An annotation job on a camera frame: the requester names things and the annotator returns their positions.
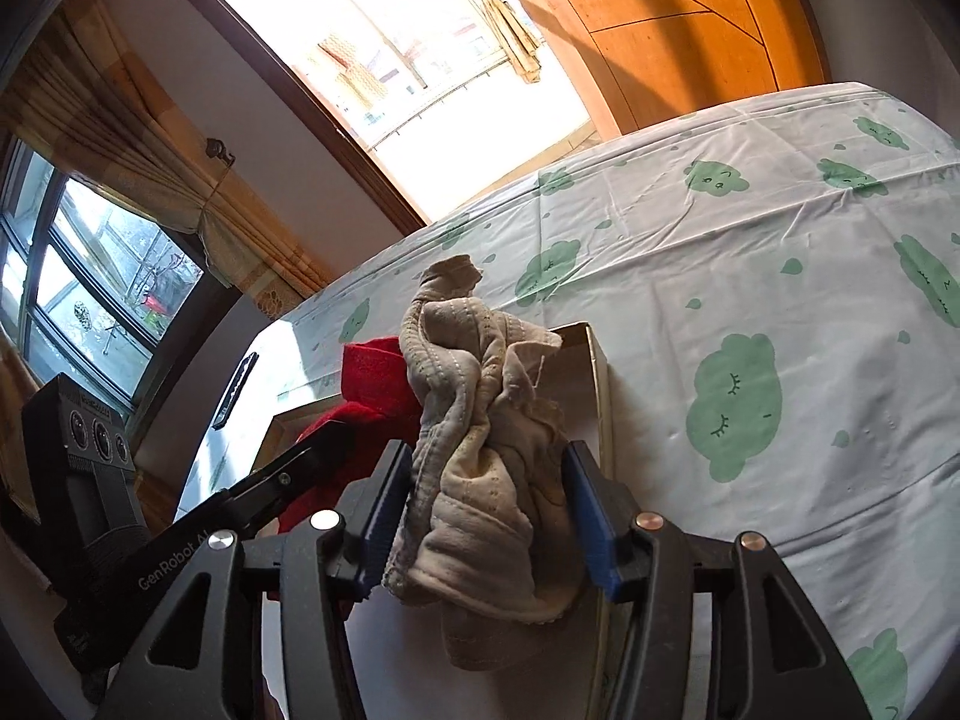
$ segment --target white wall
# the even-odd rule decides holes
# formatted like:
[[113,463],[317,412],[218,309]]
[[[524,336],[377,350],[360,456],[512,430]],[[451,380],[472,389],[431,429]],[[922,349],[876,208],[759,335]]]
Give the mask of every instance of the white wall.
[[909,0],[810,0],[833,80],[889,92],[960,136],[960,74]]
[[[131,48],[301,242],[343,274],[400,233],[330,153],[186,0],[103,0]],[[138,466],[179,488],[234,367],[267,320],[244,298],[160,409]]]

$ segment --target screw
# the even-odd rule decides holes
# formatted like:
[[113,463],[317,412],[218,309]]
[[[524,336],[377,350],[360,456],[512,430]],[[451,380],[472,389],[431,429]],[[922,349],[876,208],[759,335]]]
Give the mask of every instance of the screw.
[[217,531],[206,540],[206,543],[210,545],[210,549],[227,549],[232,545],[234,538],[236,536],[230,531]]
[[767,539],[753,531],[744,533],[744,535],[740,537],[740,543],[744,549],[749,549],[751,552],[760,552],[767,547]]
[[340,515],[334,512],[333,509],[324,509],[323,512],[315,512],[315,514],[310,517],[310,525],[318,531],[328,531],[331,528],[336,528],[339,523]]
[[645,531],[659,531],[664,526],[664,518],[656,512],[640,512],[635,519],[637,528]]

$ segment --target crumpled fabric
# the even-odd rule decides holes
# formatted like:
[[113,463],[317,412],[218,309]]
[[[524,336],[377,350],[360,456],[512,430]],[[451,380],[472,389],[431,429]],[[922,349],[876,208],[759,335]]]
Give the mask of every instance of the crumpled fabric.
[[384,584],[405,603],[451,605],[451,660],[489,669],[553,637],[557,626],[514,624],[561,617],[584,567],[560,480],[563,415],[536,395],[562,341],[470,296],[480,278],[467,256],[431,266],[403,317],[400,349],[424,416]]

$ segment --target copper screw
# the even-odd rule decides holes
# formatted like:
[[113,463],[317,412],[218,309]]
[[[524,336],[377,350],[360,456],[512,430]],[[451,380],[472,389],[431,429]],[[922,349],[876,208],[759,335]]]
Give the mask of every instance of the copper screw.
[[637,528],[645,531],[659,531],[664,526],[664,518],[656,512],[640,512],[637,514]]
[[751,552],[760,552],[767,547],[767,539],[752,531],[744,533],[740,537],[740,543],[744,549],[749,549]]

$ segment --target curtain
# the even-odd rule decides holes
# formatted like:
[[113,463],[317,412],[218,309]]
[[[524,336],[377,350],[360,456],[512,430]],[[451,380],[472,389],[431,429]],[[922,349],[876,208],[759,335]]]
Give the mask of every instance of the curtain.
[[271,319],[331,281],[260,197],[206,155],[206,138],[99,0],[65,0],[51,16],[0,97],[0,124],[118,205],[198,233],[213,274]]
[[500,47],[514,71],[527,83],[539,81],[541,63],[536,58],[538,41],[530,29],[517,18],[514,9],[503,0],[478,0],[487,25],[493,30]]
[[20,409],[38,389],[40,383],[0,326],[0,481],[13,503],[36,522],[40,516],[23,450]]

